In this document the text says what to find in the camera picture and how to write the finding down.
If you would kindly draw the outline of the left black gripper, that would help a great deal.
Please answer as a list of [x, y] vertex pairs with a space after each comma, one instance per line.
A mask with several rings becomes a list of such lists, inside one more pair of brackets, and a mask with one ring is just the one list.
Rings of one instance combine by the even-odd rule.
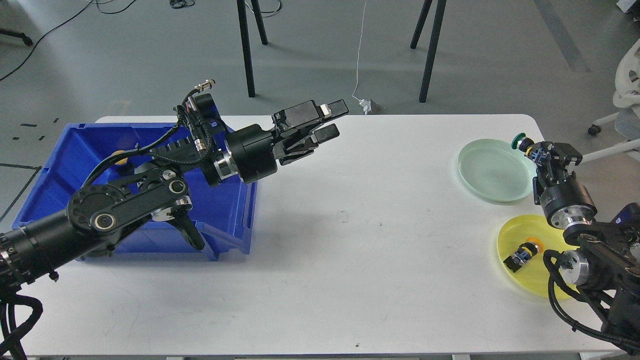
[[231, 173], [246, 184], [275, 174], [278, 166], [308, 157], [320, 144], [339, 137], [335, 124], [319, 127], [348, 113], [343, 99], [322, 105], [307, 100], [272, 114], [271, 130], [252, 124], [226, 133], [226, 158], [232, 164]]

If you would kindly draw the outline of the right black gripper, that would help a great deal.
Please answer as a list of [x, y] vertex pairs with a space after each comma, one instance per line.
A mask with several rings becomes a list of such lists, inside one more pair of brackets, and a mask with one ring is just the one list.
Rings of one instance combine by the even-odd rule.
[[[575, 176], [583, 155], [569, 143], [540, 141], [530, 146], [535, 164], [533, 199], [549, 226], [567, 230], [594, 223], [597, 208], [589, 192]], [[554, 176], [564, 176], [554, 181]]]

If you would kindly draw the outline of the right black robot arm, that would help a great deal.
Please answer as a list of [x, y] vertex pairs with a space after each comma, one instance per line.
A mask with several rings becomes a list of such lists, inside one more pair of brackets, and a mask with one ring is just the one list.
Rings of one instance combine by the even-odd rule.
[[[548, 249], [542, 262], [550, 274], [548, 298], [553, 312], [572, 331], [626, 351], [639, 353], [639, 205], [629, 203], [608, 222], [595, 219], [597, 208], [570, 165], [583, 157], [568, 143], [523, 140], [518, 149], [535, 164], [534, 203], [549, 226], [562, 230], [573, 249]], [[590, 328], [560, 305], [556, 289], [585, 303], [601, 321]]]

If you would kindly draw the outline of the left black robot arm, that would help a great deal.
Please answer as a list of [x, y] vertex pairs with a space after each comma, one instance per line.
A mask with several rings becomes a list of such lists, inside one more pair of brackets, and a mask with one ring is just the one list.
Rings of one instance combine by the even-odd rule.
[[146, 146], [118, 150], [99, 162], [64, 209], [1, 235], [1, 354], [25, 360], [21, 341], [41, 318], [43, 306], [19, 294], [41, 276], [87, 255], [109, 255], [149, 221], [168, 223], [197, 251], [203, 237], [189, 217], [185, 173], [201, 170], [211, 187], [239, 176], [250, 184], [278, 166], [308, 157], [339, 136], [333, 121], [349, 113], [344, 100], [313, 100], [272, 114], [273, 127], [238, 130], [222, 120], [207, 79], [174, 107], [176, 123]]

